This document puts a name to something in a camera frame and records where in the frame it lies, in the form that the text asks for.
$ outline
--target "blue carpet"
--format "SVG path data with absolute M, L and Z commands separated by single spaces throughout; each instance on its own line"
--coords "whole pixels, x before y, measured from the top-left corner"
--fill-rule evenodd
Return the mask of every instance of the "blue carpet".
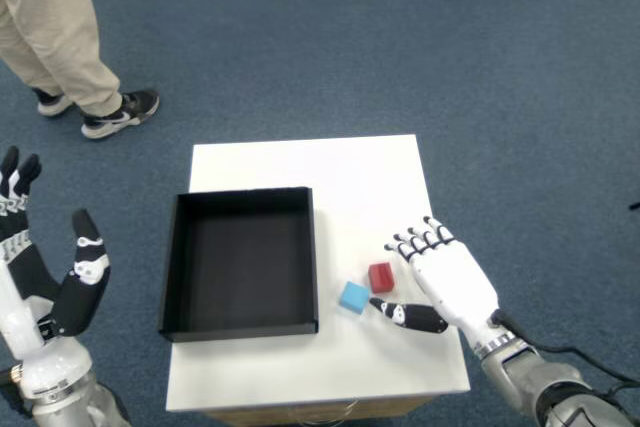
M 56 278 L 72 262 L 74 209 L 108 243 L 111 282 L 81 340 L 135 426 L 213 425 L 165 412 L 169 345 L 155 332 L 170 206 L 195 143 L 415 132 L 434 213 L 502 305 L 533 337 L 640 375 L 640 212 L 627 210 L 640 201 L 640 0 L 94 3 L 105 62 L 125 91 L 159 89 L 157 115 L 91 143 L 76 113 L 41 118 L 2 66 L 0 149 L 42 157 L 30 218 Z M 471 393 L 348 425 L 532 425 L 467 361 Z M 22 425 L 0 406 L 0 426 Z

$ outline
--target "red object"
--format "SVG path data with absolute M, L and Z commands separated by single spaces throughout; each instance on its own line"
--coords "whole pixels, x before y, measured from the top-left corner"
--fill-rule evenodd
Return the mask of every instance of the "red object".
M 374 294 L 391 292 L 395 283 L 389 262 L 383 264 L 373 264 L 369 266 L 369 281 Z

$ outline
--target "khaki pants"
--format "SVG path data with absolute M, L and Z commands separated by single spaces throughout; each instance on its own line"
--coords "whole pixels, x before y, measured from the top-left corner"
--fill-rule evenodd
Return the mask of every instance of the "khaki pants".
M 120 81 L 100 61 L 91 0 L 0 0 L 0 58 L 25 84 L 65 93 L 87 114 L 122 102 Z

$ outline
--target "black box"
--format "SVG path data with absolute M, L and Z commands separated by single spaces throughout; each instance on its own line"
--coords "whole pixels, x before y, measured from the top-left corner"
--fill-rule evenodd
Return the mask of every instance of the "black box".
M 173 342 L 318 332 L 311 189 L 178 195 L 158 330 Z

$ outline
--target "sneaker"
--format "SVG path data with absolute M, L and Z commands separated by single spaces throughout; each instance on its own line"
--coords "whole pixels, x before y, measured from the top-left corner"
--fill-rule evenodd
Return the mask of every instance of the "sneaker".
M 33 89 L 38 96 L 38 112 L 46 117 L 62 114 L 73 105 L 73 101 L 64 94 L 49 95 L 40 89 Z
M 159 103 L 160 96 L 154 90 L 122 94 L 122 105 L 113 114 L 105 117 L 85 115 L 82 133 L 89 139 L 102 139 L 130 125 L 140 125 L 158 110 Z

